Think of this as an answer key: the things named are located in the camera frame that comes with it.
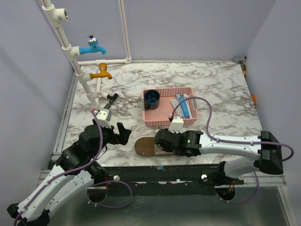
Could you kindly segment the brown oval wooden tray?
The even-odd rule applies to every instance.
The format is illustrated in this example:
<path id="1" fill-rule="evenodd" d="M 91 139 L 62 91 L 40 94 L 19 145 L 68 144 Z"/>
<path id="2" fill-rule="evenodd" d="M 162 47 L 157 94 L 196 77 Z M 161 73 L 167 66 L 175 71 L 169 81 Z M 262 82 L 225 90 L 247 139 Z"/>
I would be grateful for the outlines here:
<path id="1" fill-rule="evenodd" d="M 135 143 L 135 152 L 142 157 L 154 157 L 154 137 L 142 137 L 138 139 Z"/>

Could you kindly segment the pink perforated plastic basket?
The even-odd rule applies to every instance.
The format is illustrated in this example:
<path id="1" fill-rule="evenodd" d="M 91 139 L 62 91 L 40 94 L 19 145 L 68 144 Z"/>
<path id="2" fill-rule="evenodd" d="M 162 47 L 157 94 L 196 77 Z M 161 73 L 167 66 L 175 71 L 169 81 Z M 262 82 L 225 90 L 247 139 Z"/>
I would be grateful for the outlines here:
<path id="1" fill-rule="evenodd" d="M 144 104 L 144 94 L 147 90 L 142 90 L 142 101 Z M 145 110 L 143 106 L 143 120 L 147 127 L 162 127 L 169 126 L 169 117 L 173 111 L 173 106 L 170 103 L 170 99 L 176 98 L 177 94 L 184 95 L 185 97 L 194 96 L 194 90 L 191 87 L 177 87 L 177 88 L 161 88 L 154 89 L 160 93 L 160 103 L 155 110 Z M 198 119 L 198 109 L 195 109 L 193 99 L 187 101 L 189 106 L 190 118 L 183 119 L 184 124 L 193 124 Z"/>

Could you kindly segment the dark blue mug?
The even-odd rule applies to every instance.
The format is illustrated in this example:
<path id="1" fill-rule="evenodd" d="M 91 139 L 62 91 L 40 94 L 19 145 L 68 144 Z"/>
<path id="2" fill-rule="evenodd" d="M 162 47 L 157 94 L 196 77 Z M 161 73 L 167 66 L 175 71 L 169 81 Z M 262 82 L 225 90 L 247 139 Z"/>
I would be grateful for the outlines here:
<path id="1" fill-rule="evenodd" d="M 160 103 L 160 93 L 157 90 L 147 90 L 144 94 L 144 109 L 155 110 Z"/>

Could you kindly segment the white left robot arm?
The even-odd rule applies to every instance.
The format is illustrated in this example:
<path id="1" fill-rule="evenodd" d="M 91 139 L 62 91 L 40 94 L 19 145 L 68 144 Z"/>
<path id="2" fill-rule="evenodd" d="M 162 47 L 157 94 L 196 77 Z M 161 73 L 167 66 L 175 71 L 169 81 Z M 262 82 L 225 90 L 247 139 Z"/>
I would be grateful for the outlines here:
<path id="1" fill-rule="evenodd" d="M 117 123 L 114 127 L 96 122 L 80 133 L 78 140 L 56 160 L 44 181 L 24 201 L 9 205 L 7 212 L 15 226 L 46 226 L 51 215 L 68 199 L 89 186 L 107 186 L 105 169 L 96 161 L 107 144 L 126 145 L 131 130 Z"/>

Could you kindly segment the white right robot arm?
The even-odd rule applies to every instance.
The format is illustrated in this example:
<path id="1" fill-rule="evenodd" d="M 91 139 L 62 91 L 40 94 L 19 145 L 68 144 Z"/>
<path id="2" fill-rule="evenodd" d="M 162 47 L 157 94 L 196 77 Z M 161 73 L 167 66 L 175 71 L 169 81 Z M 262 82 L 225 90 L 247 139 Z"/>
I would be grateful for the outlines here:
<path id="1" fill-rule="evenodd" d="M 223 185 L 251 172 L 260 171 L 270 175 L 284 172 L 281 146 L 269 131 L 262 131 L 259 136 L 228 137 L 209 136 L 197 130 L 173 133 L 161 129 L 155 135 L 154 143 L 165 152 L 179 156 L 214 153 L 238 156 L 238 159 L 222 163 L 222 170 L 217 171 L 217 181 Z"/>

